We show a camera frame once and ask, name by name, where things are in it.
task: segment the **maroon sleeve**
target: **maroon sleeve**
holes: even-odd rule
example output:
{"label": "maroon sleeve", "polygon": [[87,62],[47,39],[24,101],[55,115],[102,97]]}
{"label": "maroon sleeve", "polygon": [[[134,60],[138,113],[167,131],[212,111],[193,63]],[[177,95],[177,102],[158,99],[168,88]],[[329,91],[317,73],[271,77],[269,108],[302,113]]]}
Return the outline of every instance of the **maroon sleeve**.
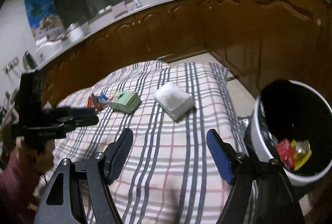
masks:
{"label": "maroon sleeve", "polygon": [[13,223],[34,223],[36,212],[28,207],[30,203],[38,205],[33,192],[40,176],[33,167],[33,159],[19,162],[16,149],[11,152],[9,164],[0,174],[0,199],[4,213]]}

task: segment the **person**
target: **person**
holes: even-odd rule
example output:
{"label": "person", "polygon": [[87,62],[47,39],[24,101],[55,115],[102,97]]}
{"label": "person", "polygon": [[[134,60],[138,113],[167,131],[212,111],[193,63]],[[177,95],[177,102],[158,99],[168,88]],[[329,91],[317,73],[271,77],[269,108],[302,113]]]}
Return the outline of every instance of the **person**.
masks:
{"label": "person", "polygon": [[45,151],[37,154],[22,137],[16,139],[8,165],[0,174],[1,223],[34,223],[38,199],[33,193],[40,177],[54,165],[54,147],[54,140],[49,140]]}

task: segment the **white tissue pack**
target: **white tissue pack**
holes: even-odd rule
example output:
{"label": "white tissue pack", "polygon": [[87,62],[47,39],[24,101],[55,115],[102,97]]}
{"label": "white tissue pack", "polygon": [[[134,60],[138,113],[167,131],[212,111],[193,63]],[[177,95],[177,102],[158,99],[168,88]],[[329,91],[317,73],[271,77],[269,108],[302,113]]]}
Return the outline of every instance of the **white tissue pack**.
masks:
{"label": "white tissue pack", "polygon": [[174,120],[178,120],[195,104],[191,95],[170,81],[154,93],[154,98]]}

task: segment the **plaid tablecloth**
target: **plaid tablecloth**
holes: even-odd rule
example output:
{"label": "plaid tablecloth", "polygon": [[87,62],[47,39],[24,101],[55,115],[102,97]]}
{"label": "plaid tablecloth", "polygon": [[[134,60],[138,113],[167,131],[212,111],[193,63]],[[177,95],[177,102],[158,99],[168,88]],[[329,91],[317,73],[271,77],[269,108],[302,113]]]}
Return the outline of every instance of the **plaid tablecloth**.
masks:
{"label": "plaid tablecloth", "polygon": [[[77,161],[104,151],[124,128],[132,129],[134,142],[121,176],[110,188],[124,223],[216,223],[230,186],[220,178],[206,133],[214,128],[236,151],[246,152],[226,89],[227,69],[210,63],[170,67],[147,61],[117,70],[94,86],[80,90],[60,106],[85,107],[91,93],[109,97],[115,90],[136,91],[141,106],[133,115],[105,108],[99,124],[77,129],[57,140],[55,167],[61,159]],[[192,95],[195,109],[174,122],[154,101],[153,93],[171,81]],[[47,174],[49,179],[53,171]],[[250,223],[257,193],[253,185],[245,223]],[[94,223],[87,190],[87,219]]]}

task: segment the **human hand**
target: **human hand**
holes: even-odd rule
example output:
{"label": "human hand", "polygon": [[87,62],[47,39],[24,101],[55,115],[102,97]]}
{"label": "human hand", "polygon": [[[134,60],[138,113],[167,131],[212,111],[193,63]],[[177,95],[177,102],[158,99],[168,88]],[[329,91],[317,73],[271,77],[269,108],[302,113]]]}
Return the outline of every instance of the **human hand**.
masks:
{"label": "human hand", "polygon": [[16,148],[16,159],[18,162],[25,164],[32,162],[34,168],[41,174],[44,174],[53,168],[53,150],[55,148],[54,140],[48,140],[45,144],[45,151],[40,154],[37,154],[37,150],[29,148],[24,142],[23,137],[17,138]]}

